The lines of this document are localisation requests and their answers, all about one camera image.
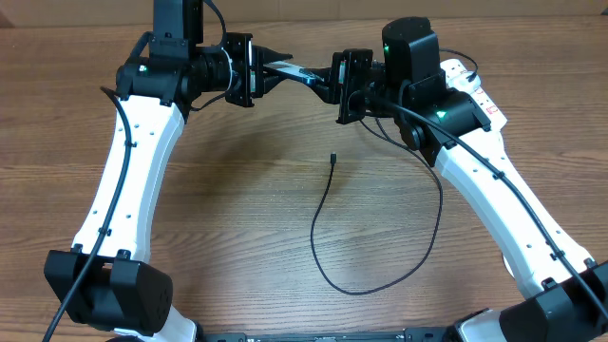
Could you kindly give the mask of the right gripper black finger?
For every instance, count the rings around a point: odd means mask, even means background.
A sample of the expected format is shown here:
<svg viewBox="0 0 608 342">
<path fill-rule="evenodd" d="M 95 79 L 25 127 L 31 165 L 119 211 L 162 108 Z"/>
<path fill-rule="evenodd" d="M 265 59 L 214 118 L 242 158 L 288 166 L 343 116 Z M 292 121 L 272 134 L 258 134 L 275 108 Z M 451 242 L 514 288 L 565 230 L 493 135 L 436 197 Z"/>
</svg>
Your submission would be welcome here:
<svg viewBox="0 0 608 342">
<path fill-rule="evenodd" d="M 301 68 L 299 73 L 302 75 L 305 85 L 326 85 L 331 80 L 332 69 L 323 68 Z"/>
<path fill-rule="evenodd" d="M 341 89 L 340 86 L 335 87 L 332 85 L 315 85 L 313 92 L 319 97 L 319 99 L 329 105 L 339 105 Z"/>
</svg>

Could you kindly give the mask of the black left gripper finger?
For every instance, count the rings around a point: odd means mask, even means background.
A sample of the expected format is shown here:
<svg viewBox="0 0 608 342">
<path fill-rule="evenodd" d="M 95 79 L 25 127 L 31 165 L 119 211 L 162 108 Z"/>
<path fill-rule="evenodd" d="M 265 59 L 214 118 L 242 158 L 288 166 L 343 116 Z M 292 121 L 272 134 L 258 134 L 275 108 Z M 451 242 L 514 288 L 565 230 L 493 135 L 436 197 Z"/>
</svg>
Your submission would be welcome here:
<svg viewBox="0 0 608 342">
<path fill-rule="evenodd" d="M 252 71 L 251 97 L 262 98 L 284 80 L 285 77 L 281 75 L 268 73 L 266 71 Z"/>
<path fill-rule="evenodd" d="M 294 58 L 290 53 L 280 53 L 267 47 L 253 45 L 254 60 L 257 65 L 287 61 Z"/>
</svg>

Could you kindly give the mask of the Galaxy S24+ smartphone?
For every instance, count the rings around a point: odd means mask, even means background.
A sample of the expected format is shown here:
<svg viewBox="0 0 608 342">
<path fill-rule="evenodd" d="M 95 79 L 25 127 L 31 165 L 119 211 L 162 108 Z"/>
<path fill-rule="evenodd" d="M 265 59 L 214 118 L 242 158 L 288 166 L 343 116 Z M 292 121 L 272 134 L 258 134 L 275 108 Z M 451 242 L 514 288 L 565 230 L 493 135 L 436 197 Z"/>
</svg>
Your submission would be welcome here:
<svg viewBox="0 0 608 342">
<path fill-rule="evenodd" d="M 299 66 L 299 65 L 281 61 L 281 62 L 274 62 L 274 63 L 264 65 L 264 70 L 267 71 L 268 73 L 281 75 L 281 76 L 284 76 L 286 79 L 304 84 L 302 75 L 299 73 L 299 70 L 303 67 L 304 66 Z"/>
</svg>

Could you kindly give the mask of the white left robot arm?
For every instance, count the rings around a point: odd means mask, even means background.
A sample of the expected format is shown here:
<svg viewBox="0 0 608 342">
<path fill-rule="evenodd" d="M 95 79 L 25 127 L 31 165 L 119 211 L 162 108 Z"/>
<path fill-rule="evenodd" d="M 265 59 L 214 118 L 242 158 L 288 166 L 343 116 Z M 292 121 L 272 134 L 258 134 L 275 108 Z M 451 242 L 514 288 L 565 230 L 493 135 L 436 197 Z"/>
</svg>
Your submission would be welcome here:
<svg viewBox="0 0 608 342">
<path fill-rule="evenodd" d="M 58 316 L 118 341 L 201 341 L 201 325 L 173 305 L 171 277 L 152 267 L 151 228 L 170 155 L 196 100 L 208 94 L 248 107 L 277 82 L 286 55 L 224 31 L 203 42 L 213 2 L 158 1 L 106 96 L 116 125 L 97 193 L 68 251 L 47 255 L 44 275 Z"/>
</svg>

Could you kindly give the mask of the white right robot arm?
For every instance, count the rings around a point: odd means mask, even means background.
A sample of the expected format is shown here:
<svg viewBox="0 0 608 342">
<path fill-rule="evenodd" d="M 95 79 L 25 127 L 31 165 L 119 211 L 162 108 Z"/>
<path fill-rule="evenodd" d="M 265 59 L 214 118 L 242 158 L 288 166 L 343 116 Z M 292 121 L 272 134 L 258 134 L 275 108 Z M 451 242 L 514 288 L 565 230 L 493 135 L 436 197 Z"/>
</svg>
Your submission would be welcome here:
<svg viewBox="0 0 608 342">
<path fill-rule="evenodd" d="M 482 90 L 467 57 L 442 48 L 428 19 L 382 31 L 384 59 L 368 49 L 337 53 L 309 69 L 307 84 L 340 107 L 339 122 L 391 118 L 466 199 L 500 248 L 522 294 L 446 328 L 446 341 L 590 341 L 607 331 L 607 267 L 551 217 L 506 155 L 505 115 Z"/>
</svg>

